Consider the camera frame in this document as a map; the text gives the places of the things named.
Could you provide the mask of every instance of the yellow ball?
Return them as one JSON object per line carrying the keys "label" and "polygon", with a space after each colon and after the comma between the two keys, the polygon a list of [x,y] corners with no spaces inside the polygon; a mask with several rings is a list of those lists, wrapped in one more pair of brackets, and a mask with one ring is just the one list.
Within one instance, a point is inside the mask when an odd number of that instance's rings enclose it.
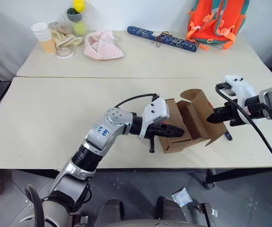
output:
{"label": "yellow ball", "polygon": [[87,28],[82,21],[78,21],[74,24],[74,31],[76,35],[85,35]]}
{"label": "yellow ball", "polygon": [[74,0],[74,9],[81,13],[85,10],[85,1],[84,0]]}

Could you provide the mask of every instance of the pink cloth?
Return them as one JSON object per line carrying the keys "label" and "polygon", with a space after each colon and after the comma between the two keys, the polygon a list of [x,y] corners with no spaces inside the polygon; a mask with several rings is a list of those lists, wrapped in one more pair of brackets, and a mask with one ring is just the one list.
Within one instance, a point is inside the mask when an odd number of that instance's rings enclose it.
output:
{"label": "pink cloth", "polygon": [[84,41],[84,54],[96,60],[108,60],[124,56],[114,44],[112,31],[96,31],[88,34]]}

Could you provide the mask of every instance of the cardboard box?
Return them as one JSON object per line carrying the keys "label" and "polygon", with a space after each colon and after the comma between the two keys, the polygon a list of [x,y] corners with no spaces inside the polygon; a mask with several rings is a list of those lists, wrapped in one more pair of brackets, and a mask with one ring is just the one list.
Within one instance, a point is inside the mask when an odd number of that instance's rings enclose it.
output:
{"label": "cardboard box", "polygon": [[164,153],[179,152],[196,143],[210,140],[207,146],[227,131],[222,122],[213,124],[206,121],[213,113],[213,108],[202,90],[190,89],[182,92],[180,96],[185,100],[178,103],[174,99],[166,100],[170,117],[164,123],[182,128],[184,135],[174,138],[160,137]]}

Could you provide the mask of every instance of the stacked paper cups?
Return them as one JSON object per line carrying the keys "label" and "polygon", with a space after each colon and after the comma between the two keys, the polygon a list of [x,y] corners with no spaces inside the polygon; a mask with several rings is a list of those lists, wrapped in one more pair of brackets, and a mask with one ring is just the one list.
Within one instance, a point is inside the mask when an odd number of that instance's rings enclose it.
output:
{"label": "stacked paper cups", "polygon": [[51,54],[56,52],[55,42],[47,23],[34,24],[31,26],[31,30],[46,53]]}

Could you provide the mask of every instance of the table surface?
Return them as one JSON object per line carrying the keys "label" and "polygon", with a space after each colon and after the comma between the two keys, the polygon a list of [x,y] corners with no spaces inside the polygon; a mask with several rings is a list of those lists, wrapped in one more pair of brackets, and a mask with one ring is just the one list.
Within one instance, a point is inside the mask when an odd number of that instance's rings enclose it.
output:
{"label": "table surface", "polygon": [[[184,38],[181,33],[174,36]],[[159,48],[151,40],[114,32],[116,45],[125,56],[113,60],[94,60],[84,55],[84,45],[75,48],[75,55],[59,59],[48,55],[37,44],[17,72],[19,77],[82,77],[82,78],[213,78],[214,83],[225,75],[241,75],[256,80],[272,77],[255,51],[238,34],[235,44],[224,50],[213,45],[209,51],[191,52],[166,44]]]}
{"label": "table surface", "polygon": [[[249,78],[256,91],[272,86],[272,77]],[[105,111],[130,96],[157,92],[164,99],[181,100],[180,93],[201,88],[216,106],[225,100],[214,90],[218,80],[14,78],[0,104],[0,168],[61,169],[92,125]],[[149,98],[122,105],[142,113]],[[119,136],[99,168],[234,168],[271,167],[272,156],[250,125],[229,127],[233,141],[224,136],[182,152],[164,154],[156,138],[156,153],[149,141],[135,135]],[[259,127],[272,145],[272,122]]]}

